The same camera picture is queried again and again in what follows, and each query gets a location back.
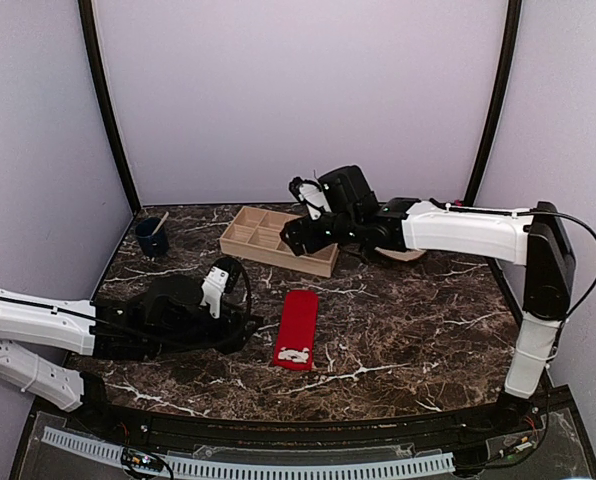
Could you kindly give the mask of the black frame post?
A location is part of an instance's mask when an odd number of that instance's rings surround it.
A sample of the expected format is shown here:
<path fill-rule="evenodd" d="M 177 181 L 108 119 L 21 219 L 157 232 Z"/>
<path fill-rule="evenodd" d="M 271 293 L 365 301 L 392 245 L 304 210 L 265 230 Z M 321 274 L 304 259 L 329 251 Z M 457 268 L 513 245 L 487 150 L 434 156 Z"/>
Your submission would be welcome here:
<path fill-rule="evenodd" d="M 124 151 L 120 130 L 112 105 L 96 27 L 94 2 L 91 0 L 78 0 L 77 4 L 87 60 L 103 127 L 124 196 L 130 211 L 133 215 L 136 215 L 142 206 L 130 173 L 129 163 Z"/>
<path fill-rule="evenodd" d="M 500 54 L 483 131 L 463 203 L 473 206 L 477 200 L 493 148 L 509 82 L 522 11 L 522 0 L 509 0 L 503 29 Z"/>

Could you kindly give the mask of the wooden compartment tray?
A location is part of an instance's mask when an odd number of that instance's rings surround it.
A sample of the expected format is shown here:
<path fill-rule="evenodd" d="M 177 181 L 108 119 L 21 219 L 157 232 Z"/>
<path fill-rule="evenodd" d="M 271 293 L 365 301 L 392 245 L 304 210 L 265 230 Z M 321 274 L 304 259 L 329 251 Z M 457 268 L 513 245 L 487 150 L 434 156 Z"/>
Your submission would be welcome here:
<path fill-rule="evenodd" d="M 295 256 L 281 231 L 299 216 L 243 206 L 219 239 L 223 254 L 325 278 L 332 276 L 339 250 L 330 245 L 315 254 Z"/>

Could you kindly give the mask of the cream painted ceramic plate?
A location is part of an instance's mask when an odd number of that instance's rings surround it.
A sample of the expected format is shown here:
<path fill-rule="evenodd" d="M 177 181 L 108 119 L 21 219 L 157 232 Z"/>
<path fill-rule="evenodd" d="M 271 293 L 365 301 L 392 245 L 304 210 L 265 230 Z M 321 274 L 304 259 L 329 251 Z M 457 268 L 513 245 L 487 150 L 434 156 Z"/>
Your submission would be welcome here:
<path fill-rule="evenodd" d="M 395 251 L 376 247 L 375 251 L 380 255 L 398 262 L 412 262 L 420 259 L 425 253 L 425 250 L 407 250 Z"/>

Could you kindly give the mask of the black front rail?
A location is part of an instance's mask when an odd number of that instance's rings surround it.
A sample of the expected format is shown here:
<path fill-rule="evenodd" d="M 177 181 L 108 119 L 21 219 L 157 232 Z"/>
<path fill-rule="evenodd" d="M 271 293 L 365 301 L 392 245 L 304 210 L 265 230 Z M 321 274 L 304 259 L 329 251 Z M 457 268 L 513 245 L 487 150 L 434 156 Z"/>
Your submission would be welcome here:
<path fill-rule="evenodd" d="M 109 407 L 125 423 L 129 444 L 156 452 L 192 451 L 201 445 L 242 448 L 352 448 L 412 443 L 450 450 L 480 445 L 496 436 L 478 425 L 494 406 L 486 404 L 444 413 L 339 422 L 255 422 L 194 418 Z"/>

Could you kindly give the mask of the dark blue cup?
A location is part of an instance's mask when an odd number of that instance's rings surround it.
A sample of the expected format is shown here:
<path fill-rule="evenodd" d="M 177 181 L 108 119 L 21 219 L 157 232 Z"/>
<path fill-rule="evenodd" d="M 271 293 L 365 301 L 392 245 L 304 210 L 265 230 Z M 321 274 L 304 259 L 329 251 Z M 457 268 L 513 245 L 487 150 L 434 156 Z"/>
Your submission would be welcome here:
<path fill-rule="evenodd" d="M 163 257 L 169 250 L 165 227 L 159 218 L 150 217 L 139 222 L 134 234 L 142 253 L 149 258 Z"/>

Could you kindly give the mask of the wooden stick in cup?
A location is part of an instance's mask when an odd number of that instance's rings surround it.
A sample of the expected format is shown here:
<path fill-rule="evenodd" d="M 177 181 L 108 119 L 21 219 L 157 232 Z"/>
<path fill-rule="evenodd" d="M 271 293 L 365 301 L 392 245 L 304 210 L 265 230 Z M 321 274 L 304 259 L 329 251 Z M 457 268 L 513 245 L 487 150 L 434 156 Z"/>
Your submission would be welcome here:
<path fill-rule="evenodd" d="M 165 214 L 162 216 L 162 218 L 159 220 L 159 222 L 153 229 L 153 231 L 151 233 L 152 236 L 155 236 L 159 232 L 159 230 L 162 228 L 164 223 L 167 221 L 168 217 L 169 217 L 169 212 L 167 211 L 167 212 L 165 212 Z"/>

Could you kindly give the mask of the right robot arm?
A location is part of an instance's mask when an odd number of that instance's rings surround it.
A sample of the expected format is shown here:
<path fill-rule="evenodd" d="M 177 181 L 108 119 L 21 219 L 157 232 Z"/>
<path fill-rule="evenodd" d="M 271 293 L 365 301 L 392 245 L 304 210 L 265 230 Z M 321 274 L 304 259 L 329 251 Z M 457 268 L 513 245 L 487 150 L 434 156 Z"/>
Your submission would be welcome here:
<path fill-rule="evenodd" d="M 522 322 L 504 383 L 508 396 L 488 413 L 489 426 L 508 434 L 525 420 L 524 400 L 537 390 L 570 315 L 576 262 L 556 214 L 549 202 L 501 210 L 396 197 L 371 209 L 339 204 L 299 217 L 285 224 L 280 238 L 296 256 L 358 244 L 393 252 L 456 252 L 524 267 Z"/>

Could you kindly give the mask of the right black frame post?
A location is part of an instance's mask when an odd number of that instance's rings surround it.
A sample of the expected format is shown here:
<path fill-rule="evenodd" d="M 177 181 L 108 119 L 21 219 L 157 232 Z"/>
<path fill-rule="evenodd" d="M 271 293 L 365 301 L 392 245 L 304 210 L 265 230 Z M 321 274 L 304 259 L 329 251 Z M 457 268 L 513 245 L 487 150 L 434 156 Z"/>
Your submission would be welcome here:
<path fill-rule="evenodd" d="M 473 206 L 477 200 L 493 148 L 509 82 L 522 11 L 522 0 L 509 0 L 503 29 L 500 54 L 483 131 L 463 203 Z"/>

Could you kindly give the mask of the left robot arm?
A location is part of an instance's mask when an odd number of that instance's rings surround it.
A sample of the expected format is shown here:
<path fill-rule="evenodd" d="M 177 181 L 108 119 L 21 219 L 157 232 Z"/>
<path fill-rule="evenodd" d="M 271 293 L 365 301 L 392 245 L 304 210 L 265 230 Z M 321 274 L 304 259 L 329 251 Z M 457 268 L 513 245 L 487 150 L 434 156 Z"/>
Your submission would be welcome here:
<path fill-rule="evenodd" d="M 44 345 L 102 360 L 145 361 L 160 355 L 241 350 L 262 326 L 252 302 L 236 306 L 223 296 L 239 275 L 213 267 L 203 281 L 185 275 L 154 280 L 125 301 L 66 301 L 0 288 L 0 378 L 39 396 L 98 436 L 119 427 L 95 374 L 60 367 L 27 350 Z"/>

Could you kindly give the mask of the left black frame post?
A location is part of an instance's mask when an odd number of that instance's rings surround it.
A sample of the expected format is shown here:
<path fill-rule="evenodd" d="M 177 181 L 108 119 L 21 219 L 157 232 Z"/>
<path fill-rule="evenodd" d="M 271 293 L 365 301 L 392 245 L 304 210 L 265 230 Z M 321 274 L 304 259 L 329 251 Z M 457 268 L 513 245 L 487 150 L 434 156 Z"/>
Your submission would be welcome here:
<path fill-rule="evenodd" d="M 124 151 L 120 130 L 112 105 L 96 27 L 94 2 L 91 0 L 78 0 L 77 4 L 87 60 L 103 127 L 124 196 L 130 211 L 133 215 L 136 215 L 142 206 L 130 173 L 129 163 Z"/>

